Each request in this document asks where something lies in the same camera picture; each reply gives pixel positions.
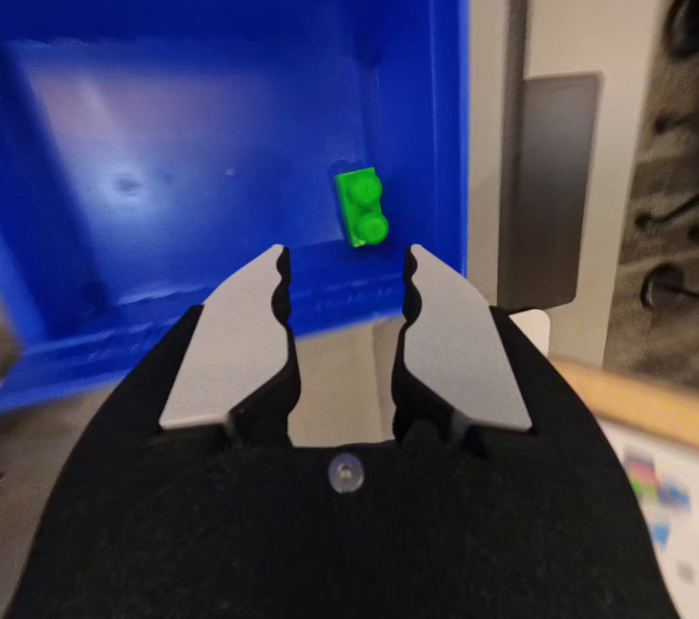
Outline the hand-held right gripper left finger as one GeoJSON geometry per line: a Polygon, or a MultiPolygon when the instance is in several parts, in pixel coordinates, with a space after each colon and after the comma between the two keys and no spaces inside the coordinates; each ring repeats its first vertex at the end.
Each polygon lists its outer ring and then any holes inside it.
{"type": "Polygon", "coordinates": [[[166,431],[214,426],[240,444],[289,447],[301,395],[289,249],[272,245],[204,301],[159,419],[166,431]]]}

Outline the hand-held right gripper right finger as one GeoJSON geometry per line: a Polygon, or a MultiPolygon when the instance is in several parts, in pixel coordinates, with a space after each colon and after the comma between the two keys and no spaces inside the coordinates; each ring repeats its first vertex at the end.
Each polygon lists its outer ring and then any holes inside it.
{"type": "Polygon", "coordinates": [[[491,308],[467,279],[418,244],[406,250],[392,370],[397,442],[418,422],[461,445],[472,426],[532,428],[491,308]]]}

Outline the green toy block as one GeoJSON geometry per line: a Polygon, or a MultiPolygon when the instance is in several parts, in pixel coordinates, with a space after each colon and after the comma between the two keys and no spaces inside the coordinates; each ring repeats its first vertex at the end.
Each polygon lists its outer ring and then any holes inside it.
{"type": "Polygon", "coordinates": [[[345,236],[354,248],[386,240],[389,222],[382,212],[382,181],[373,167],[342,172],[334,177],[345,236]]]}

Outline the blue plastic bin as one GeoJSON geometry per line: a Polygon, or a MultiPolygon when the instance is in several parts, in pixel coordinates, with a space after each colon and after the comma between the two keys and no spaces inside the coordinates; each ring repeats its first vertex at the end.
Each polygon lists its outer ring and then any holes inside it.
{"type": "Polygon", "coordinates": [[[467,0],[1,0],[1,411],[121,379],[275,243],[297,337],[466,274],[467,0]],[[373,167],[385,241],[334,177],[373,167]]]}

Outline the white wooden document stand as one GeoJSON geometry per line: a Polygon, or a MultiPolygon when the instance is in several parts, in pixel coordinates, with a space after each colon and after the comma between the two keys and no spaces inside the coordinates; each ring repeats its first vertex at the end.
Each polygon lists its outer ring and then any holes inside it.
{"type": "Polygon", "coordinates": [[[639,381],[549,355],[551,321],[545,312],[511,316],[599,420],[610,421],[698,450],[698,396],[667,384],[639,381]]]}

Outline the printed instruction sheet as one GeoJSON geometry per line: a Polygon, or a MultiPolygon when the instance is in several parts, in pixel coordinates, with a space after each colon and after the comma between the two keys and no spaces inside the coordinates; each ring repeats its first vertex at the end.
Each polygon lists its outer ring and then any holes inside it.
{"type": "Polygon", "coordinates": [[[599,420],[649,529],[678,614],[698,617],[698,450],[599,420]]]}

